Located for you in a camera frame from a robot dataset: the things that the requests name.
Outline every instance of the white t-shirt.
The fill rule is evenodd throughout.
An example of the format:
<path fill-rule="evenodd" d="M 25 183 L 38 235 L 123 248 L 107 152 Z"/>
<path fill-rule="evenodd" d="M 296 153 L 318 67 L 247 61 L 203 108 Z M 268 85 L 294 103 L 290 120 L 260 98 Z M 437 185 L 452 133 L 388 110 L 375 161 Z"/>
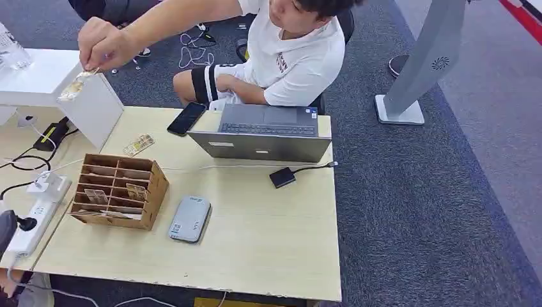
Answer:
<path fill-rule="evenodd" d="M 271 106 L 308 106 L 337 77 L 345 37 L 337 17 L 306 36 L 282 40 L 269 19 L 269 0 L 239 0 L 243 15 L 257 14 L 249 29 L 244 81 L 264 88 Z"/>

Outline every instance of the laptop keyboard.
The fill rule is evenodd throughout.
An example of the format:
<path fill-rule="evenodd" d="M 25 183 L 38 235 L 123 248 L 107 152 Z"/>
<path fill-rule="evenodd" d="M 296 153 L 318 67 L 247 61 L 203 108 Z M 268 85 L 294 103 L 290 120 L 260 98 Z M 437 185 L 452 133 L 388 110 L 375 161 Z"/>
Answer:
<path fill-rule="evenodd" d="M 221 132 L 245 134 L 274 134 L 281 136 L 316 136 L 314 127 L 285 125 L 251 125 L 244 123 L 223 123 Z"/>

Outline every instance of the white power strip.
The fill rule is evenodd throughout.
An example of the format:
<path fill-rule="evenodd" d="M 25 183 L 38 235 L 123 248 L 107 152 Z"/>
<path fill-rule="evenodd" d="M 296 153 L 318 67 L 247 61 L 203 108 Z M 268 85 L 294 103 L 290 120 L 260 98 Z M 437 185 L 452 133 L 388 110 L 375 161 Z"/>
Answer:
<path fill-rule="evenodd" d="M 56 212 L 58 205 L 72 184 L 72 181 L 67 179 L 65 176 L 60 176 L 59 178 L 62 181 L 59 183 L 58 188 L 55 188 L 55 193 L 60 196 L 60 199 L 58 201 L 50 201 L 48 197 L 38 197 L 34 207 L 32 207 L 30 213 L 26 216 L 36 219 L 36 226 L 27 232 L 18 228 L 15 232 L 15 236 L 13 236 L 13 239 L 8 246 L 8 252 L 22 256 L 29 256 L 32 254 L 32 252 L 34 252 L 54 213 Z"/>

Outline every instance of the laptop lid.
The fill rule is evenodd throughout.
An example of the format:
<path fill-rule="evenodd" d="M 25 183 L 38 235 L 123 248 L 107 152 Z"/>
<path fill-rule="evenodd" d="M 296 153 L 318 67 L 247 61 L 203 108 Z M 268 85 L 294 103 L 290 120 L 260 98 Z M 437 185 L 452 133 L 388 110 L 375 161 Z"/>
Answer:
<path fill-rule="evenodd" d="M 211 157 L 317 163 L 331 138 L 307 138 L 223 132 L 189 131 Z"/>

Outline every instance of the red stripe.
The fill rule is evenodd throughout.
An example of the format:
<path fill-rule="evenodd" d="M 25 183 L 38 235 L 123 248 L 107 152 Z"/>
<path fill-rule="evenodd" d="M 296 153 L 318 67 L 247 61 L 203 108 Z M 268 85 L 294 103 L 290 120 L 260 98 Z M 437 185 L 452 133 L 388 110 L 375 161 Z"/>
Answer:
<path fill-rule="evenodd" d="M 542 25 L 525 8 L 516 7 L 508 0 L 500 0 L 502 5 L 522 24 L 522 26 L 542 45 Z"/>

